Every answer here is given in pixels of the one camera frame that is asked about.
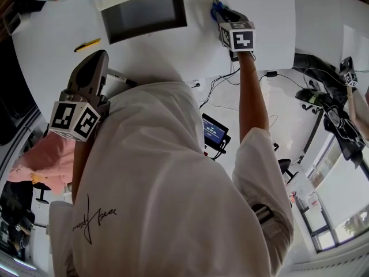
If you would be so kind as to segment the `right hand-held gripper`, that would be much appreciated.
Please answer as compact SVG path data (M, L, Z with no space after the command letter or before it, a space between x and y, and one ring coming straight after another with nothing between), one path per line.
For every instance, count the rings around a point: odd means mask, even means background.
M255 26L247 16L230 8L215 8L220 41L232 52L254 51Z

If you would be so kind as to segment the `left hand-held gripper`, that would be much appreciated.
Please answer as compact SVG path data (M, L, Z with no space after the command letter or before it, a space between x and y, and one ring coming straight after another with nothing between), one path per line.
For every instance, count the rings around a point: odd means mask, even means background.
M94 94L91 100L86 97L62 91L54 103L49 130L75 141L86 142L97 124L109 115L110 102L101 94L106 81L109 57L106 50L98 50L87 56L70 76L68 89L86 88Z

